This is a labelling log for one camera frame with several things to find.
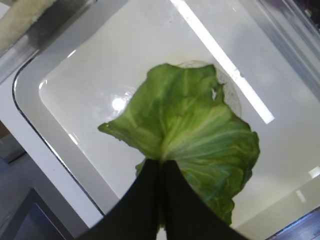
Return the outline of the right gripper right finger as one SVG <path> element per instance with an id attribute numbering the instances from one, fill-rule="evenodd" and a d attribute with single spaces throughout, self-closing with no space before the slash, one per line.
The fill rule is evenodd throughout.
<path id="1" fill-rule="evenodd" d="M 245 240 L 216 216 L 192 190 L 178 164 L 163 165 L 165 231 L 168 240 Z"/>

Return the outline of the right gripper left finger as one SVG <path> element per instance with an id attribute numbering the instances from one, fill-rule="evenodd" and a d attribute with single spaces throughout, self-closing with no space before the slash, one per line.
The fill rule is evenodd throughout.
<path id="1" fill-rule="evenodd" d="M 160 164 L 148 159 L 119 202 L 79 240 L 155 240 L 159 224 Z"/>

